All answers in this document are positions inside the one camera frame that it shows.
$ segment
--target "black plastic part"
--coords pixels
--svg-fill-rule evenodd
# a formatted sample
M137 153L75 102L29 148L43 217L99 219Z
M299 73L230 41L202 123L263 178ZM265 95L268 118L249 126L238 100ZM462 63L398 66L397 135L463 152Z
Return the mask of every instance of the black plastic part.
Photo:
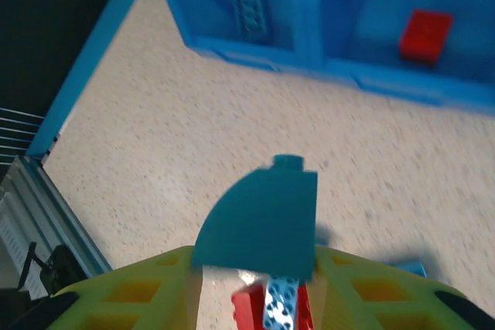
M0 329L7 328L31 308L28 291L0 289Z
M19 278L19 285L17 286L17 290L21 290L26 283L26 279L28 278L29 268L31 267L31 262L35 261L42 269L49 269L49 267L44 263L41 259L36 256L36 243L32 241L29 243L28 253L26 255L26 259L24 260L24 266L22 267L21 277Z
M468 299L448 293L436 291L435 295L443 304L452 309L460 318L476 330L494 330L495 319Z
M56 247L46 263L47 266L43 267L39 278L50 295L87 279L79 262L65 245Z
M69 292L42 301L18 321L9 330L45 330L74 304L79 295Z

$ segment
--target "blue plastic container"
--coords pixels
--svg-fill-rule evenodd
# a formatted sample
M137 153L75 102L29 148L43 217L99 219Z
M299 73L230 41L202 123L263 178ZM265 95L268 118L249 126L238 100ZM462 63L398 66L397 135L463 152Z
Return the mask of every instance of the blue plastic container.
M262 0L266 34L253 39L239 32L235 0L168 2L184 43L202 56L495 114L495 0ZM454 17L434 67L399 57L413 9Z

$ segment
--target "toy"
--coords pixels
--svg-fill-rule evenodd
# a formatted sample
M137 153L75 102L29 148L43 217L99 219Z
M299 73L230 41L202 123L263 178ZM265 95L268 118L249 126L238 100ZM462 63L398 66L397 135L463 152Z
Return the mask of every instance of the toy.
M411 274L417 274L420 277L427 277L426 269L420 260L406 261L397 264L389 264L399 270L405 270Z
M263 284L254 283L232 294L231 300L235 308L234 319L237 323L237 330L265 330L263 327L265 302L263 292ZM313 330L305 285L299 286L297 298L297 329Z
M234 305L234 320L238 330L264 330L263 308L265 302L262 284L252 284L236 291L230 297Z
M436 64L442 54L452 23L451 15L415 9L401 39L401 57L406 60Z
M294 330L298 288L299 280L270 276L263 309L266 330Z
M277 155L270 168L246 175L211 209L196 240L193 266L310 279L317 183L317 174L304 172L299 156ZM291 233L295 227L297 233Z
M237 30L244 41L263 43L268 39L268 24L263 0L234 0Z

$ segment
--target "blue lego brick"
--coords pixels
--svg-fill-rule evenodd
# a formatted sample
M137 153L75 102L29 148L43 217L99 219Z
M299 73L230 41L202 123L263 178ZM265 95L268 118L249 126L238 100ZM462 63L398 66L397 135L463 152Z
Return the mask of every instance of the blue lego brick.
M263 308L265 330L295 330L299 282L290 277L270 276Z
M240 37L249 43L268 40L268 24L263 0L234 0L234 14Z
M202 55L495 115L493 0L263 0L265 17L253 23L254 32L239 22L244 13L230 11L225 0L168 1L185 44ZM400 57L413 9L455 19L434 66Z
M210 211L196 240L193 266L310 279L317 182L315 172L303 171L302 158L288 155L246 175Z
M426 274L425 266L420 260L401 262L398 264L392 264L391 266L398 268L399 270L405 270L411 274L417 274L421 277L428 277L428 275Z

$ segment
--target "metal shelf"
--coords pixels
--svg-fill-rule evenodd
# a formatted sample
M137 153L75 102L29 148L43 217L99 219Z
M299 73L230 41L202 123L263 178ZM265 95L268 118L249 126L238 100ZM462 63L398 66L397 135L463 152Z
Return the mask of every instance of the metal shelf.
M56 246L67 245L88 277L111 270L50 177L37 160L26 156L14 160L0 184L0 239L19 274L32 241L42 260ZM35 264L26 287L32 298L46 295Z

